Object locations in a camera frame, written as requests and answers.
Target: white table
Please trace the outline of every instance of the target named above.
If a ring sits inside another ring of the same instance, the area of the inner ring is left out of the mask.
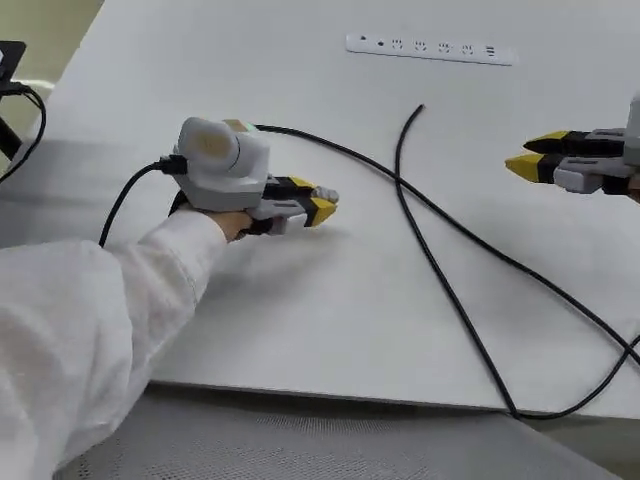
[[[503,160],[548,131],[624,126],[640,86],[636,20],[632,1],[110,0],[49,101],[46,141],[0,190],[0,241],[97,239],[124,182],[170,151],[188,116],[301,128],[391,165],[401,124],[423,102],[406,177],[630,339],[640,332],[638,207],[529,185]],[[478,39],[517,49],[521,63],[349,54],[354,31]],[[318,146],[268,138],[272,171],[338,189],[339,213],[315,231],[231,246],[155,378],[502,407],[392,185]],[[175,189],[143,180],[111,241],[158,223]],[[561,409],[609,371],[620,350],[588,321],[412,205],[520,408]],[[626,366],[584,413],[640,418],[639,395]]]

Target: power strip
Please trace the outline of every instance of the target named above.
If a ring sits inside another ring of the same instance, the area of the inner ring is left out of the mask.
[[[432,42],[418,37],[402,35],[347,35],[347,51],[394,57],[428,58],[449,62],[514,65],[518,57],[514,50],[484,43]]]

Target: yellow tip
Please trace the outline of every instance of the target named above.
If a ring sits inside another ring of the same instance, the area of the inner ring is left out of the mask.
[[[316,212],[316,215],[313,218],[313,222],[311,223],[312,227],[317,227],[318,225],[320,225],[338,208],[335,203],[331,203],[329,200],[325,200],[324,198],[311,197],[311,201],[318,207],[318,211]]]
[[[535,142],[537,140],[547,140],[547,139],[559,140],[563,138],[565,135],[567,135],[568,133],[569,133],[569,130],[558,130],[557,132],[547,133],[546,135],[542,135],[541,137],[538,137],[538,138],[532,138],[531,140],[529,140],[529,142]]]
[[[504,162],[506,167],[519,177],[538,183],[538,162],[544,157],[537,153],[528,153],[518,157],[509,158]]]
[[[306,180],[303,180],[300,177],[289,177],[291,179],[291,181],[293,183],[295,183],[298,187],[311,187],[311,188],[316,188],[316,186],[311,183],[311,182],[307,182]]]

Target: human hand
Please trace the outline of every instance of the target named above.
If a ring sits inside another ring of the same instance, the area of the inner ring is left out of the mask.
[[[240,237],[240,233],[248,229],[253,222],[251,217],[244,212],[202,213],[218,224],[227,238],[227,242],[237,240]]]

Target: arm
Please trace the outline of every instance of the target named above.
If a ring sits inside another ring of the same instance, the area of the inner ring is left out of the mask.
[[[91,242],[0,250],[7,478],[47,478],[115,430],[193,316],[224,245],[249,222],[181,211],[112,252]]]

